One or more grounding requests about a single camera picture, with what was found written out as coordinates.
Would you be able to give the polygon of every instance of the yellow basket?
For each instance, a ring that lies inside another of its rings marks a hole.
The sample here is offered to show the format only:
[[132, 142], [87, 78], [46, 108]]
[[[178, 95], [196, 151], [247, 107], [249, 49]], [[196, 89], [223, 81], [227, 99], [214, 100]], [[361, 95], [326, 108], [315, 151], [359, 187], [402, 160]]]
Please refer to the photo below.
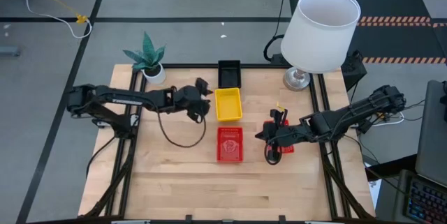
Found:
[[239, 88], [216, 89], [217, 121], [236, 121], [242, 118]]

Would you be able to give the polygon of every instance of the potted plant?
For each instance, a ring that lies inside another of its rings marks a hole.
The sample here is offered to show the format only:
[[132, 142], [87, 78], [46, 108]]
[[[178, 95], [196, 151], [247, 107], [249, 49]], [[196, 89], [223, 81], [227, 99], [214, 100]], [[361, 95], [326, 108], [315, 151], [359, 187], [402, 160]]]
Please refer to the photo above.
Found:
[[123, 50], [123, 52], [135, 61], [132, 68], [134, 70], [141, 70], [148, 82], [161, 84], [166, 79], [165, 71], [160, 64], [160, 60], [162, 60], [165, 54], [165, 46], [160, 47], [156, 51], [151, 38], [146, 32], [142, 40], [142, 52], [140, 50], [135, 52]]

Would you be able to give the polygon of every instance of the white cable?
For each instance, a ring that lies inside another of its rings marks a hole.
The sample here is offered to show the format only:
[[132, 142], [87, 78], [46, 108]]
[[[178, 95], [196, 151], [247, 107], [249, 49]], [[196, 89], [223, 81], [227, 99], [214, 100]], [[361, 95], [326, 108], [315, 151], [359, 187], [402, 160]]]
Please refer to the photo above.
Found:
[[400, 120], [399, 121], [396, 121], [396, 122], [389, 122], [389, 123], [383, 123], [383, 124], [375, 124], [375, 125], [373, 125], [373, 127], [376, 127], [376, 126], [387, 126], [387, 125], [392, 125], [392, 124], [400, 124], [400, 123], [402, 123], [404, 120], [405, 120], [405, 117], [404, 117], [404, 114], [402, 113], [402, 112], [399, 112], [400, 113]]
[[57, 17], [54, 17], [54, 16], [52, 16], [52, 15], [46, 15], [46, 14], [39, 14], [39, 13], [36, 13], [36, 12], [32, 11], [32, 10], [29, 8], [28, 0], [25, 0], [25, 1], [27, 2], [27, 8], [28, 8], [29, 12], [31, 12], [31, 13], [33, 13], [33, 14], [36, 14], [36, 15], [44, 16], [44, 17], [50, 17], [50, 18], [52, 18], [52, 19], [58, 20], [58, 21], [60, 21], [60, 22], [63, 22], [64, 24], [66, 24], [66, 25], [68, 26], [68, 28], [70, 29], [71, 34], [73, 35], [74, 38], [82, 39], [82, 38], [84, 38], [84, 37], [90, 35], [92, 27], [91, 27], [91, 23], [90, 23], [90, 21], [89, 21], [88, 18], [87, 18], [87, 24], [88, 24], [88, 26], [89, 26], [89, 33], [87, 33], [86, 35], [83, 35], [83, 36], [76, 36], [75, 33], [73, 32], [73, 29], [71, 28], [71, 26], [70, 26], [70, 24], [69, 24], [68, 22], [66, 22], [66, 21], [64, 21], [64, 20], [62, 20], [62, 19], [59, 19], [59, 18], [57, 18]]

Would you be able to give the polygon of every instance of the table lamp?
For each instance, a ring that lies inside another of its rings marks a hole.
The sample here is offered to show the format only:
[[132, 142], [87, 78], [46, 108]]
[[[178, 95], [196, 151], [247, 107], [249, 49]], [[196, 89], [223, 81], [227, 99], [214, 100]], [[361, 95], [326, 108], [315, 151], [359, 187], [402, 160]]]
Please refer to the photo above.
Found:
[[339, 68], [359, 18], [356, 0], [299, 0], [281, 42], [281, 53], [293, 66], [284, 76], [286, 87], [300, 91], [309, 84], [309, 73]]

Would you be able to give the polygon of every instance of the white pot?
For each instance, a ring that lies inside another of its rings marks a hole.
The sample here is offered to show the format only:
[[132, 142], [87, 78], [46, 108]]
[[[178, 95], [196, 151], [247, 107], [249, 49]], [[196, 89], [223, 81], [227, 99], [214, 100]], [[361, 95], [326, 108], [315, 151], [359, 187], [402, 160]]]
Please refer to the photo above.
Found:
[[159, 65], [161, 67], [161, 70], [160, 70], [159, 74], [157, 74], [154, 77], [146, 75], [144, 70], [141, 70], [142, 74], [146, 77], [146, 80], [151, 84], [161, 84], [166, 79], [165, 69], [163, 69], [163, 66], [160, 63], [159, 63]]

